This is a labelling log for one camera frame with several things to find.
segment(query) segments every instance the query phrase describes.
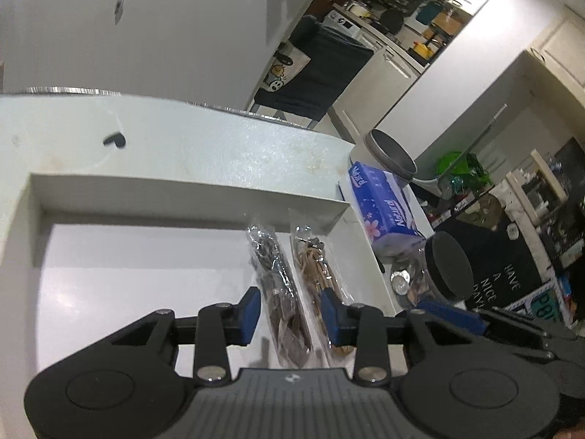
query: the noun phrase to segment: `kitchen counter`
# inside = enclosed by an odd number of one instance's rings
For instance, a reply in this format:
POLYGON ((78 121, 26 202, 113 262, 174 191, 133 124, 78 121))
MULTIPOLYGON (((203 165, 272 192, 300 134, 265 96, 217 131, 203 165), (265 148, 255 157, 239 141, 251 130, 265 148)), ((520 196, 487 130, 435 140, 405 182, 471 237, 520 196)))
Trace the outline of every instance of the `kitchen counter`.
POLYGON ((394 41, 389 39, 386 35, 379 32, 377 29, 375 29, 371 25, 368 25, 368 23, 366 23, 360 17, 354 15, 353 13, 351 13, 349 11, 346 11, 341 5, 338 5, 337 3, 333 4, 333 8, 335 8, 335 10, 337 10, 340 14, 342 14, 348 20, 352 21, 352 23, 355 23, 356 25, 360 26, 362 29, 364 29, 365 31, 367 31, 371 35, 378 38, 380 40, 380 42, 389 46, 390 49, 395 51, 403 60, 405 60, 407 63, 409 63, 410 66, 412 66, 413 69, 415 71, 417 71, 419 74, 422 74, 423 72, 425 72, 425 69, 428 68, 428 65, 421 66, 411 55, 409 55, 405 51, 405 49, 403 49, 401 46, 396 44, 394 41))

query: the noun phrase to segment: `nepia tissue box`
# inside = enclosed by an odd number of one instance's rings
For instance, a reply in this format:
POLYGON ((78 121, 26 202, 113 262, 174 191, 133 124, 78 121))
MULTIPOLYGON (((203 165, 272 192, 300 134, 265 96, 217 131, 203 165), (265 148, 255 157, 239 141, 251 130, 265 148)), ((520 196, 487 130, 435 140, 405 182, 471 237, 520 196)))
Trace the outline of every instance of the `nepia tissue box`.
POLYGON ((349 179, 377 255, 394 256, 424 238, 393 174, 357 161, 349 179))

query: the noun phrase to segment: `kitchen appliance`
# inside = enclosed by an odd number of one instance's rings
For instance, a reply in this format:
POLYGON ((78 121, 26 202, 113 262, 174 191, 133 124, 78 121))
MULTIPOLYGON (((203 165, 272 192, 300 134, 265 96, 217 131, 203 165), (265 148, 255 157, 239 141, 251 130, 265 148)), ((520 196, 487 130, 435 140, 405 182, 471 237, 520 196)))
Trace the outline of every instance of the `kitchen appliance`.
POLYGON ((585 340, 571 330, 479 311, 480 337, 423 309, 398 318, 343 305, 331 288, 321 302, 332 343, 356 347, 351 379, 337 368, 242 369, 232 380, 227 346, 248 345, 260 315, 251 287, 198 316, 156 310, 55 363, 27 388, 27 417, 40 439, 528 439, 573 421, 563 401, 583 410, 585 340), (184 378, 174 365, 189 344, 184 378), (388 344, 404 345, 399 380, 388 344))
POLYGON ((384 45, 376 38, 372 36, 368 31, 360 31, 356 38, 361 45, 365 46, 368 49, 376 52, 379 49, 382 49, 384 45))
POLYGON ((323 25, 340 31, 354 39, 358 39, 358 35, 361 31, 361 28, 358 25, 352 23, 352 21, 349 21, 346 17, 335 10, 331 10, 327 14, 323 20, 323 25))
POLYGON ((416 174, 416 163, 396 140, 387 133, 373 128, 356 142, 349 154, 352 163, 360 161, 370 167, 390 171, 401 188, 408 185, 416 174))
POLYGON ((345 9, 359 18, 369 18, 371 16, 368 7, 359 1, 351 1, 345 9))

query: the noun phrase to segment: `cabinet handle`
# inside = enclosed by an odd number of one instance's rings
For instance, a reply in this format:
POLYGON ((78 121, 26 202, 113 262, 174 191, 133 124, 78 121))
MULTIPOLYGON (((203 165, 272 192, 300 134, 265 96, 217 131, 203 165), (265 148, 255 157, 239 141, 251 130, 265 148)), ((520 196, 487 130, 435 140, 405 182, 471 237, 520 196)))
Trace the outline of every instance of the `cabinet handle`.
POLYGON ((400 67, 398 64, 396 64, 394 61, 394 53, 390 52, 390 51, 384 51, 384 61, 386 61, 386 63, 389 63, 396 71, 398 71, 405 79, 410 79, 410 74, 404 72, 404 70, 402 69, 402 67, 400 67))
POLYGON ((534 48, 530 48, 530 51, 532 52, 532 55, 534 55, 537 58, 540 58, 542 60, 542 64, 546 66, 545 57, 542 54, 540 54, 540 52, 536 51, 536 49, 534 48))

